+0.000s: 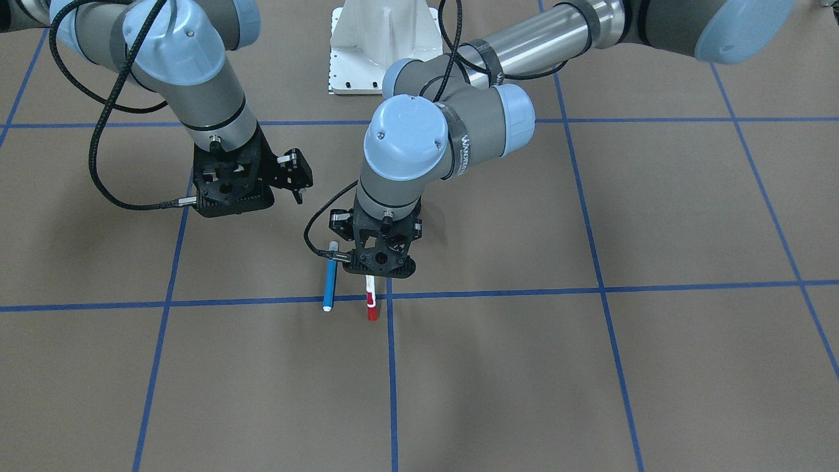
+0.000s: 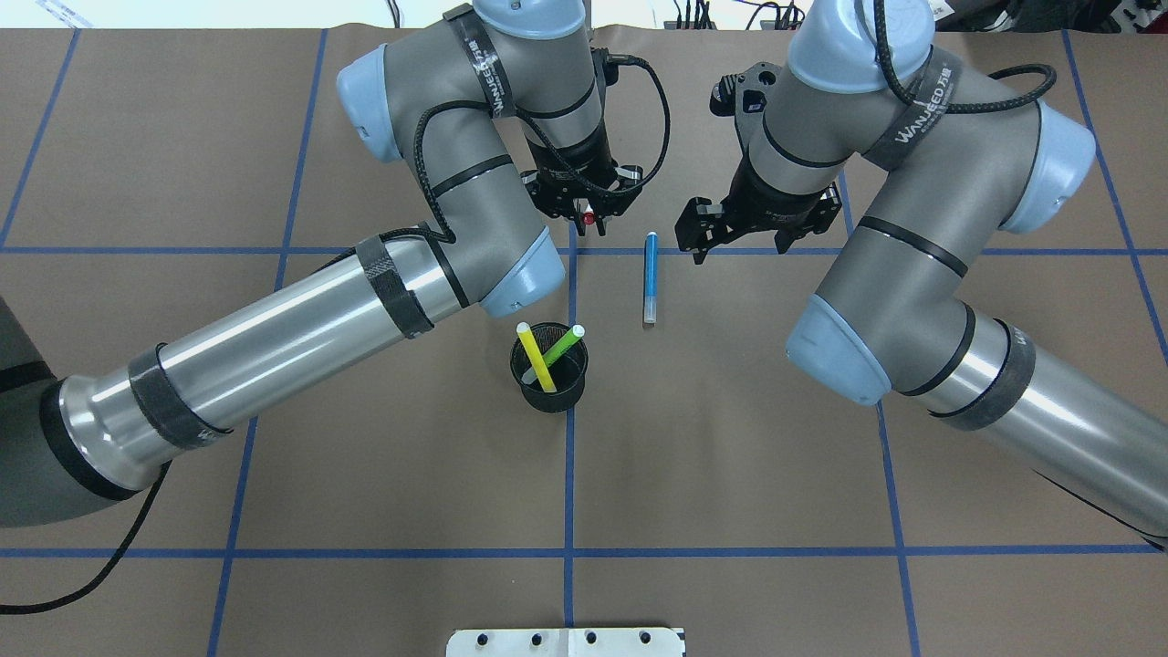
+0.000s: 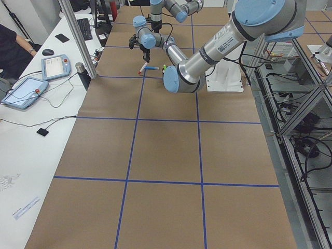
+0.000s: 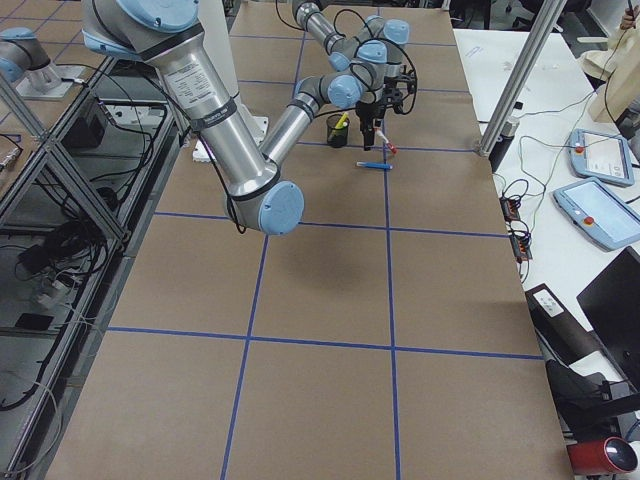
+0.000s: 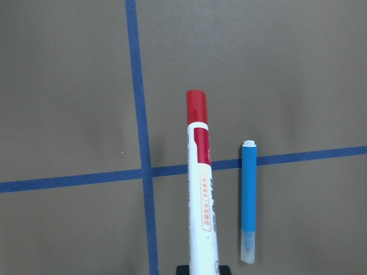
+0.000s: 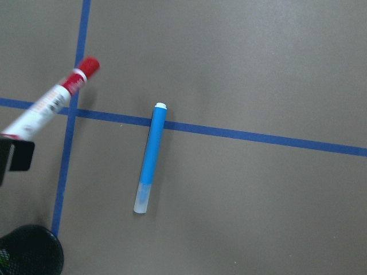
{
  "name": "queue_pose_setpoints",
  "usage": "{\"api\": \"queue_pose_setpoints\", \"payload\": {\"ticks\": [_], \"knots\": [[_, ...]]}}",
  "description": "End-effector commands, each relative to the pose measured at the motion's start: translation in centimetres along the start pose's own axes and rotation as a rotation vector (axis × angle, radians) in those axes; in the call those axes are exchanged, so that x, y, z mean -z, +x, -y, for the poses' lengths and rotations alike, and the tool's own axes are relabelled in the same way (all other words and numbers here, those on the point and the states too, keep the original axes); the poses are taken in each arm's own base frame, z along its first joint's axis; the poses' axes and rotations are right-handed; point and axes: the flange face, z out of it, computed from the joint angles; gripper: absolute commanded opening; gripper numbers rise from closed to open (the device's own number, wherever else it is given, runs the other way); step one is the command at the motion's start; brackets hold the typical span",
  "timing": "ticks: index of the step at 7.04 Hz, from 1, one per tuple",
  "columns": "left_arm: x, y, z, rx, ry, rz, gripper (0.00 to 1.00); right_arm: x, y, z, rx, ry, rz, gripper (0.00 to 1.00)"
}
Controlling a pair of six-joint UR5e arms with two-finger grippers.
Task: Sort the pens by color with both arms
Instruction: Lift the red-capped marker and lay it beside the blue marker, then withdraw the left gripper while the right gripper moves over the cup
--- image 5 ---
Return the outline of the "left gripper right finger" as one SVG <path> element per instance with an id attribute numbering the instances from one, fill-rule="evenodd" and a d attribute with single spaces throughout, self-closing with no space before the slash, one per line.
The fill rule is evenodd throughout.
<path id="1" fill-rule="evenodd" d="M 219 266 L 220 275 L 232 275 L 231 269 L 228 265 Z"/>

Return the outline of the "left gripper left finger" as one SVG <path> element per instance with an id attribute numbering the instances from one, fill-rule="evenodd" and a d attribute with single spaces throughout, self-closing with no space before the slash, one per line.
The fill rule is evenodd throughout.
<path id="1" fill-rule="evenodd" d="M 189 265 L 178 265 L 175 270 L 176 275 L 190 275 Z"/>

